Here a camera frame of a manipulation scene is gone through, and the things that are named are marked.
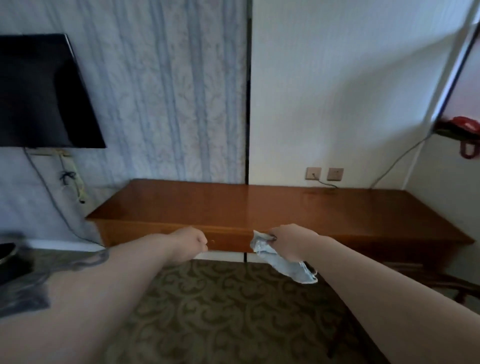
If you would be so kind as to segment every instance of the hand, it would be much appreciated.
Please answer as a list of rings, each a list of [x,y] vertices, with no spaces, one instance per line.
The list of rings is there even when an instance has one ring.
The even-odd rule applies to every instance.
[[[308,247],[319,238],[319,235],[296,224],[281,225],[269,231],[276,236],[276,240],[269,242],[272,248],[290,262],[307,260]]]
[[[171,264],[186,262],[208,250],[204,233],[191,226],[178,229],[165,237],[170,248],[168,260]]]

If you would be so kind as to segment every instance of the person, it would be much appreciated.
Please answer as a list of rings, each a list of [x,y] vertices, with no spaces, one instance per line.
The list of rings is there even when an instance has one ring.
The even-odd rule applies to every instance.
[[[269,233],[282,257],[319,272],[391,363],[480,357],[480,316],[472,311],[306,228],[282,225]],[[91,258],[83,270],[52,274],[48,309],[0,321],[1,362],[90,363],[161,268],[194,258],[206,244],[200,230],[183,228],[115,246],[108,259]]]

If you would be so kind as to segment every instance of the patterned carpet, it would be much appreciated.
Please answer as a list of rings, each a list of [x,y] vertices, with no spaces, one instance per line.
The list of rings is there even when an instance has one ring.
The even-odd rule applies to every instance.
[[[39,265],[82,257],[36,256]],[[351,334],[326,357],[343,311],[325,282],[301,285],[267,264],[193,260],[157,275],[97,363],[364,363]]]

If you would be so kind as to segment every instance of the black tv screen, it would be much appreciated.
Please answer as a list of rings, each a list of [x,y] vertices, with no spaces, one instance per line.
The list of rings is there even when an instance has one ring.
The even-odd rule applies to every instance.
[[[105,148],[65,34],[0,36],[0,146]]]

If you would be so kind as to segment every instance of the wooden desk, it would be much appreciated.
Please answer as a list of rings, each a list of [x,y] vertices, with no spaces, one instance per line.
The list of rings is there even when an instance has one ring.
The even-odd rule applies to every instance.
[[[379,261],[443,265],[471,238],[405,191],[133,180],[88,217],[106,246],[193,225],[210,250],[296,223]]]

